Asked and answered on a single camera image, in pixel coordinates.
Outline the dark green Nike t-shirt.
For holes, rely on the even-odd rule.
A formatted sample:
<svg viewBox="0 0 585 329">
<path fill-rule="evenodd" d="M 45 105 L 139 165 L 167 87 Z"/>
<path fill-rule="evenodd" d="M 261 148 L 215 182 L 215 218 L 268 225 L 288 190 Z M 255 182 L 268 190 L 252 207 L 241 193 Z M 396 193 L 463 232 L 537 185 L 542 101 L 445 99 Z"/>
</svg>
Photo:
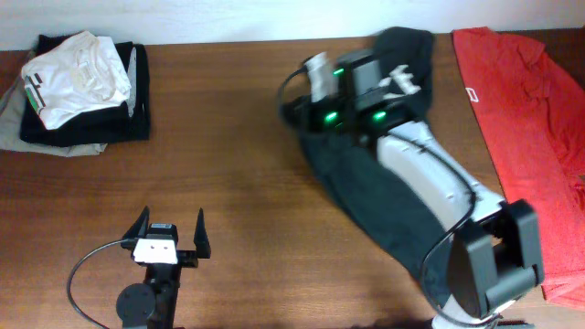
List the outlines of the dark green Nike t-shirt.
<svg viewBox="0 0 585 329">
<path fill-rule="evenodd" d="M 431 32 L 391 27 L 378 35 L 373 49 L 382 55 L 383 72 L 406 64 L 420 91 L 406 106 L 425 120 L 432 98 Z M 444 233 L 439 220 L 398 176 L 346 136 L 300 137 L 307 162 L 327 195 L 384 251 L 414 277 L 431 245 Z"/>
</svg>

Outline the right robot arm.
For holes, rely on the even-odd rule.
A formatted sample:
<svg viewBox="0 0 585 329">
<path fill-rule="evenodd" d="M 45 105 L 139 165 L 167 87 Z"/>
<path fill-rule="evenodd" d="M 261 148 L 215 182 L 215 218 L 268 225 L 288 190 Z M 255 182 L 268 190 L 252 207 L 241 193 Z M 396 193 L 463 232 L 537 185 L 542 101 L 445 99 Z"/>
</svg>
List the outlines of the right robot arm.
<svg viewBox="0 0 585 329">
<path fill-rule="evenodd" d="M 496 328 L 544 278 L 537 216 L 470 175 L 425 120 L 430 62 L 364 49 L 299 68 L 310 93 L 281 101 L 325 190 L 407 268 L 435 328 Z"/>
</svg>

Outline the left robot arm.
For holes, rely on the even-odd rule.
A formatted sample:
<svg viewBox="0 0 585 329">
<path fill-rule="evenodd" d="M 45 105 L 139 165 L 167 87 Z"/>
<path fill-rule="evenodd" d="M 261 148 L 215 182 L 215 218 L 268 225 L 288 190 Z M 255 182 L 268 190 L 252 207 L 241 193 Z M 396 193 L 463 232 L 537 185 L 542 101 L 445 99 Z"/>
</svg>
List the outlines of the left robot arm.
<svg viewBox="0 0 585 329">
<path fill-rule="evenodd" d="M 198 262 L 211 257 L 204 211 L 197 214 L 193 249 L 179 249 L 177 226 L 150 223 L 150 209 L 140 216 L 122 236 L 122 248 L 145 268 L 144 280 L 124 288 L 116 302 L 116 313 L 124 328 L 172 328 L 182 269 L 195 269 Z"/>
</svg>

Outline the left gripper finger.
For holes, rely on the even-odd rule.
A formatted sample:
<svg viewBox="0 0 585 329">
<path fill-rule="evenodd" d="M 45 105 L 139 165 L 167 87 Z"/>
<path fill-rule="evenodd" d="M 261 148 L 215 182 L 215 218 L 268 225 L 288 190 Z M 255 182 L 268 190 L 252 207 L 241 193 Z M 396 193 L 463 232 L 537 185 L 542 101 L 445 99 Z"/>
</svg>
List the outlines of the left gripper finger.
<svg viewBox="0 0 585 329">
<path fill-rule="evenodd" d="M 145 206 L 136 221 L 124 233 L 124 239 L 143 239 L 148 229 L 150 209 Z"/>
<path fill-rule="evenodd" d="M 196 246 L 196 254 L 199 259 L 211 258 L 211 246 L 205 226 L 204 210 L 200 208 L 197 214 L 197 225 L 194 232 L 193 242 Z"/>
</svg>

